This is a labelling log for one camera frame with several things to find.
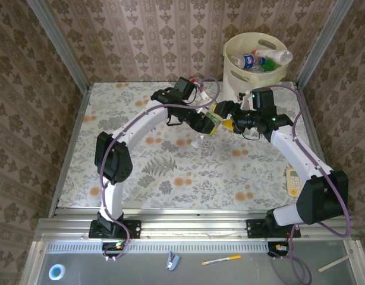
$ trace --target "patterned wallpaper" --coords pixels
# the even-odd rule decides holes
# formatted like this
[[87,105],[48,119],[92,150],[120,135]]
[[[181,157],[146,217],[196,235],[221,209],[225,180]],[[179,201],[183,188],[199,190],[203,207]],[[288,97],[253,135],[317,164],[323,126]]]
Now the patterned wallpaper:
[[18,284],[81,95],[25,1],[0,0],[0,284]]
[[222,78],[225,42],[271,34],[304,65],[335,0],[46,0],[80,67],[94,82]]
[[349,209],[365,241],[365,1],[352,4],[304,94],[328,163],[349,176]]

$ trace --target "blue clip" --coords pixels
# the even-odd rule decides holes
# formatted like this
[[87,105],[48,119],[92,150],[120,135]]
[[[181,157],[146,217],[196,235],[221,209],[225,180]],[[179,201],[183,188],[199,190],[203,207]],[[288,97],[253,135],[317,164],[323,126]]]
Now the blue clip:
[[180,262],[181,259],[181,255],[180,254],[176,254],[175,256],[173,256],[173,253],[170,252],[169,256],[168,256],[168,261],[166,262],[166,269],[172,271],[174,270],[178,263]]

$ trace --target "floral tablecloth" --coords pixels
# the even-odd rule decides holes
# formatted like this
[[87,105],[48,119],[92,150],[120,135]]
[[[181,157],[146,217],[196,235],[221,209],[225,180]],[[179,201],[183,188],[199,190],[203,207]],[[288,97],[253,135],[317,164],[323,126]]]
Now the floral tablecloth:
[[[292,83],[282,83],[292,87]],[[90,96],[59,207],[100,206],[94,165],[97,135],[112,132],[135,116],[160,88],[172,83],[96,83]],[[215,83],[205,90],[214,96]],[[292,120],[299,111],[295,95],[274,88],[278,113]],[[308,143],[302,120],[298,133]],[[248,136],[257,138],[256,131]],[[287,203],[285,157],[264,138],[247,141],[220,127],[202,146],[191,145],[197,133],[186,124],[160,124],[137,145],[134,169],[125,181],[124,208],[265,210]]]

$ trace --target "pen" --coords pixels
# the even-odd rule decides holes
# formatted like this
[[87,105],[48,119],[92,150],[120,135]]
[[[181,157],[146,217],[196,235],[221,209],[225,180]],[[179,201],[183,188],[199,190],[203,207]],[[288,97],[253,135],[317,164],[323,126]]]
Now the pen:
[[232,259],[240,259],[240,258],[241,258],[241,255],[239,255],[239,254],[231,255],[229,257],[224,257],[224,258],[218,258],[218,259],[214,259],[214,260],[205,261],[205,262],[202,263],[202,265],[207,265],[207,264],[212,264],[212,263],[217,263],[217,262],[232,260]]

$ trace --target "gray floor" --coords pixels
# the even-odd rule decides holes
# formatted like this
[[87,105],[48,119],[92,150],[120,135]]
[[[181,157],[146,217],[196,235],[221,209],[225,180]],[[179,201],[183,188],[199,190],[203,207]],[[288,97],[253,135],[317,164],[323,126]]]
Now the gray floor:
[[[296,242],[295,256],[311,269],[312,284],[355,284],[349,261],[322,273],[317,269],[346,255],[343,242]],[[165,269],[166,254],[127,254],[106,262],[99,254],[46,254],[38,284],[298,284],[289,260],[275,260],[266,254],[242,254],[242,258],[202,266],[202,261],[226,254],[182,254],[175,271]],[[54,264],[65,266],[65,275],[51,281],[48,272]],[[298,266],[303,276],[303,269]]]

